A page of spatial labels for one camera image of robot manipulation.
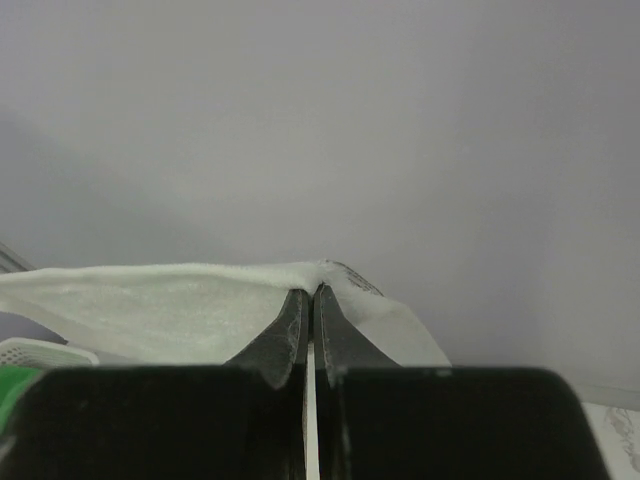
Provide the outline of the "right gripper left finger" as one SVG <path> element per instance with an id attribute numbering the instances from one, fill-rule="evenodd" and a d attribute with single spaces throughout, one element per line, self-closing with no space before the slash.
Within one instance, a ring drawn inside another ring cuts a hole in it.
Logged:
<path id="1" fill-rule="evenodd" d="M 302 479 L 309 297 L 220 365 L 56 369 L 18 398 L 5 479 Z"/>

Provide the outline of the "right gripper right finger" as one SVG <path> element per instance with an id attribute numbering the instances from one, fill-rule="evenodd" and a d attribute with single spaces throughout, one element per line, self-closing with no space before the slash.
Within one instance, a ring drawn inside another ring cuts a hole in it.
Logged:
<path id="1" fill-rule="evenodd" d="M 324 479 L 606 479 L 578 397 L 536 368 L 403 367 L 313 297 Z"/>

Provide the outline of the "green towel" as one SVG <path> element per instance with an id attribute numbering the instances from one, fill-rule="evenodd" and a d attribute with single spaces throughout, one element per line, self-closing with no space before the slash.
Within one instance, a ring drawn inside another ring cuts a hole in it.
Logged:
<path id="1" fill-rule="evenodd" d="M 38 379 L 42 370 L 2 365 L 0 370 L 0 431 L 4 433 L 9 417 L 20 396 Z"/>

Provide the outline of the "white towel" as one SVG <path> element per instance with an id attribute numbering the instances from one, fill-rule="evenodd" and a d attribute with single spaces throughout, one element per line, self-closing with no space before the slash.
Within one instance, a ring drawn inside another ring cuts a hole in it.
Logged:
<path id="1" fill-rule="evenodd" d="M 70 343 L 145 363 L 213 364 L 238 354 L 292 290 L 332 288 L 346 318 L 403 366 L 448 358 L 410 308 L 332 261 L 41 269 L 1 277 L 2 310 Z"/>

